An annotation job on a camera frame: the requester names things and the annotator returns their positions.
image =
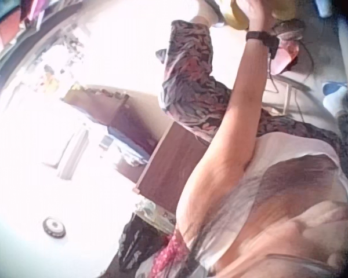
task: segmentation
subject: leg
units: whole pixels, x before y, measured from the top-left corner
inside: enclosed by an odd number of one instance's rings
[[[226,111],[231,90],[212,71],[209,28],[174,21],[165,58],[161,108],[196,136],[211,141]]]
[[[348,178],[348,114],[342,113],[341,115],[337,115],[336,120],[342,136],[342,149],[340,152],[342,170]]]

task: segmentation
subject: black watch strap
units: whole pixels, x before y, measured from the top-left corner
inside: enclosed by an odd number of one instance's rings
[[[276,36],[272,36],[267,32],[249,31],[246,34],[246,40],[248,39],[258,39],[263,42],[265,46],[269,48],[271,53],[271,59],[274,59],[277,53],[278,45],[280,44],[280,39]]]

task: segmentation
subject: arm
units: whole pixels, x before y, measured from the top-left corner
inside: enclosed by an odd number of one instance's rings
[[[249,1],[260,3],[260,0]],[[250,30],[266,28],[264,19],[251,21]],[[246,43],[222,124],[184,187],[177,224],[186,242],[195,235],[209,206],[237,185],[252,158],[267,81],[268,51],[261,41],[250,39]]]

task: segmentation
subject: floral print pants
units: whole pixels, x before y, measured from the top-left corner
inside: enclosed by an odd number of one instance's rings
[[[207,142],[216,134],[227,109],[231,90],[211,76],[213,50],[209,28],[182,20],[172,23],[167,50],[156,52],[165,66],[161,108],[187,130]],[[319,129],[286,116],[271,116],[262,110],[257,136],[284,132],[315,138],[330,144],[338,153],[348,176],[348,115],[339,120],[341,139],[336,133]]]

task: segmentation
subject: cable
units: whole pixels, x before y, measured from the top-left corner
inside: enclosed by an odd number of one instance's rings
[[[273,80],[273,78],[272,78],[272,74],[271,74],[271,63],[272,63],[272,59],[270,58],[270,59],[269,59],[269,79],[271,79],[272,84],[273,84],[273,87],[274,87],[275,90],[276,90],[276,93],[280,93],[280,91],[277,89],[277,86],[276,86],[276,84],[274,83],[274,80]]]
[[[307,54],[308,54],[309,60],[311,61],[311,68],[310,68],[310,70],[309,70],[309,73],[308,73],[308,75],[304,78],[304,80],[302,81],[302,83],[304,84],[305,81],[307,81],[308,77],[309,77],[309,76],[313,73],[313,71],[314,71],[314,61],[313,61],[313,57],[312,57],[311,53],[309,52],[307,46],[306,46],[302,41],[299,41],[299,44],[300,44],[301,46],[303,46],[304,50],[305,50],[305,51],[307,52]]]
[[[298,101],[297,101],[297,99],[296,99],[296,90],[294,90],[294,91],[295,91],[294,100],[295,100],[296,107],[298,108],[300,117],[302,118],[302,122],[305,123],[304,118],[303,118],[302,110],[300,109],[299,103],[298,103]]]

